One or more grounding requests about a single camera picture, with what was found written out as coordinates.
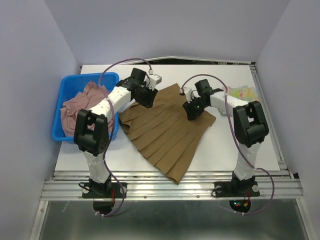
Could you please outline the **brown skirt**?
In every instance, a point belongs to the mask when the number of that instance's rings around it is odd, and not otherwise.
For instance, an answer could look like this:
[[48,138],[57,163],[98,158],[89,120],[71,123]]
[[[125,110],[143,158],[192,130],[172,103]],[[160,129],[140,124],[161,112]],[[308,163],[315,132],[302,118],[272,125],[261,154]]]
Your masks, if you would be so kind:
[[216,117],[204,111],[188,120],[179,85],[160,90],[151,108],[137,102],[119,114],[120,125],[138,152],[175,184],[186,174],[205,131]]

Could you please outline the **floral pastel skirt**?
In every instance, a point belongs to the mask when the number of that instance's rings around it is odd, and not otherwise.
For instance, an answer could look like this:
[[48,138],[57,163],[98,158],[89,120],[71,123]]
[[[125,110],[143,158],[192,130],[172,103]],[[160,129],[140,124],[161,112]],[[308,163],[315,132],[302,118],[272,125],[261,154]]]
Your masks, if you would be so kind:
[[258,91],[255,87],[249,87],[247,85],[232,88],[227,87],[228,94],[234,98],[242,101],[253,102],[260,101]]

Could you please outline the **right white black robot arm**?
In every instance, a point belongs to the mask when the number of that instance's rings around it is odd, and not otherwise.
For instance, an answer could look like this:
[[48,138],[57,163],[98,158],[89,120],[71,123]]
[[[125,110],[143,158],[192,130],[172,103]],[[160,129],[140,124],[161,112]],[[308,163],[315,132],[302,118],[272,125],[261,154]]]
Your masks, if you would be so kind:
[[254,169],[258,150],[269,134],[269,126],[259,101],[244,101],[228,94],[227,89],[213,89],[207,79],[195,83],[198,96],[193,90],[182,86],[179,94],[185,96],[183,108],[189,121],[196,120],[205,108],[213,107],[226,113],[231,134],[238,150],[231,181],[219,183],[215,188],[220,193],[242,195],[255,185]]

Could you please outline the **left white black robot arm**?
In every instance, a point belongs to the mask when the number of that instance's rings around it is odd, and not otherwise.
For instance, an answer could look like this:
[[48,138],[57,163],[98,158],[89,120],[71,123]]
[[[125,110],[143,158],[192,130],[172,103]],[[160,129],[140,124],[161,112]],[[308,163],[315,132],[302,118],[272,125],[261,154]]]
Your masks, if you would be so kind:
[[100,197],[111,193],[111,174],[107,170],[106,151],[114,134],[115,114],[132,100],[151,108],[162,77],[150,69],[133,68],[129,77],[120,80],[107,96],[90,109],[81,109],[76,117],[73,141],[83,153],[88,169],[88,186],[80,186]]

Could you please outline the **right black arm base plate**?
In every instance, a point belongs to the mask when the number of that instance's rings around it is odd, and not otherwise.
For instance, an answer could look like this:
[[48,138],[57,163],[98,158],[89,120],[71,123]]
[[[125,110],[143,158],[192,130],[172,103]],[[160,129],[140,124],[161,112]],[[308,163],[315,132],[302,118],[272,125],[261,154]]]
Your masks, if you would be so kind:
[[213,183],[211,194],[216,198],[259,197],[257,182],[232,183],[231,181],[216,181]]

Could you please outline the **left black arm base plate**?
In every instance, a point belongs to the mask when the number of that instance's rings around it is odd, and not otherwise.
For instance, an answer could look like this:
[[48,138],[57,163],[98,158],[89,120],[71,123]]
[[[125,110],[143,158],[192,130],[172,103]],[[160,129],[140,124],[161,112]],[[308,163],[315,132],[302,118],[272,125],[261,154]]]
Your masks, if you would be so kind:
[[78,186],[82,189],[83,199],[120,199],[127,197],[126,182],[121,182],[122,187],[117,182],[111,182],[107,186],[97,186],[89,182],[80,182]]

